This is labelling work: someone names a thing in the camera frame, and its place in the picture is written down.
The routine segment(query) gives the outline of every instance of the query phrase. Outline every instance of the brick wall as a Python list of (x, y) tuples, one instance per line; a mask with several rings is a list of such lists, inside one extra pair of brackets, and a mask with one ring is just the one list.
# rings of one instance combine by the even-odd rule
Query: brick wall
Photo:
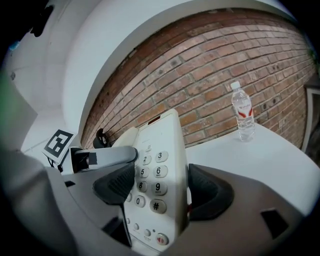
[(230, 84), (251, 96), (254, 118), (297, 147), (306, 124), (304, 83), (315, 72), (308, 45), (287, 20), (233, 9), (198, 13), (135, 48), (106, 81), (81, 143), (98, 129), (115, 141), (130, 127), (175, 108), (186, 147), (237, 128)]

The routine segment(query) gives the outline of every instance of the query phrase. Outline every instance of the bottle cap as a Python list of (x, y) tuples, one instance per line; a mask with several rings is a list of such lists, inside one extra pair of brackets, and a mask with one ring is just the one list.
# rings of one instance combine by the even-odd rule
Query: bottle cap
[(232, 84), (230, 84), (230, 86), (231, 86), (232, 90), (235, 90), (235, 89), (240, 88), (240, 83), (239, 83), (239, 81), (235, 81)]

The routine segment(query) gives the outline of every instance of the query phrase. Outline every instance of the bottle label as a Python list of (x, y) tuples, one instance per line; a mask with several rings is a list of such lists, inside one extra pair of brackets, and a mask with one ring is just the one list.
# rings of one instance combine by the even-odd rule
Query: bottle label
[(236, 106), (236, 112), (239, 119), (253, 117), (254, 113), (252, 110), (251, 101), (249, 99), (246, 99), (243, 104)]

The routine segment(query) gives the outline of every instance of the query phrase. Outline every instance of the plastic bottle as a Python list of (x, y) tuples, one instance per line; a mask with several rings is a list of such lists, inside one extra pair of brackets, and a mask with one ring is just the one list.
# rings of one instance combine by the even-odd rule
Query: plastic bottle
[(251, 100), (249, 95), (241, 89), (238, 81), (233, 82), (230, 86), (233, 90), (231, 101), (235, 108), (240, 140), (247, 142), (253, 138), (255, 133), (255, 120)]

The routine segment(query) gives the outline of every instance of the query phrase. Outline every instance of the white telephone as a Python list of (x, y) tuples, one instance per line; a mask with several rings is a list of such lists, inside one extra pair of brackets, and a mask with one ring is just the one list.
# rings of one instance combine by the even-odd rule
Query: white telephone
[(124, 203), (128, 231), (162, 252), (187, 224), (188, 165), (177, 111), (129, 129), (112, 147), (119, 146), (138, 150), (134, 186)]

